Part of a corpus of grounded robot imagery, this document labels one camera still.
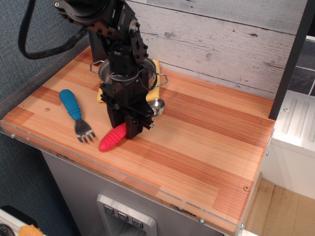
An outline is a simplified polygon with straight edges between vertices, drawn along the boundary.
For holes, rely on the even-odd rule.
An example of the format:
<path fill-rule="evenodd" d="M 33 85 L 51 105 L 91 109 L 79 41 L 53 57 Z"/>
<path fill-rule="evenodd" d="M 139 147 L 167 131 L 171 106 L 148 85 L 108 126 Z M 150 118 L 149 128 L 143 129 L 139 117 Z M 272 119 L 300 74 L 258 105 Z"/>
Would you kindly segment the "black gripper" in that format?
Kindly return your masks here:
<path fill-rule="evenodd" d="M 149 93 L 148 69 L 140 76 L 140 81 L 101 82 L 101 99 L 107 104 L 107 113 L 113 128 L 126 122 L 126 136 L 133 139 L 143 128 L 154 127 L 153 110 L 146 101 Z"/>

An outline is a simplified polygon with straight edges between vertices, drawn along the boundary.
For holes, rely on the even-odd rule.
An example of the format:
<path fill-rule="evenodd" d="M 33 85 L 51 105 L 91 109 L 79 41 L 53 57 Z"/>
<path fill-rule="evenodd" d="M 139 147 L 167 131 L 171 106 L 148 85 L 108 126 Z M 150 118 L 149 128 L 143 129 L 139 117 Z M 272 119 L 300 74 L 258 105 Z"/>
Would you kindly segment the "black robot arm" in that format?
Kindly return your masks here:
<path fill-rule="evenodd" d="M 62 17 L 95 32 L 107 61 L 98 71 L 102 80 L 101 99 L 107 104 L 112 127 L 126 124 L 126 136 L 133 139 L 151 129 L 153 110 L 146 96 L 155 70 L 147 63 L 147 45 L 140 34 L 134 11 L 124 0 L 58 0 Z"/>

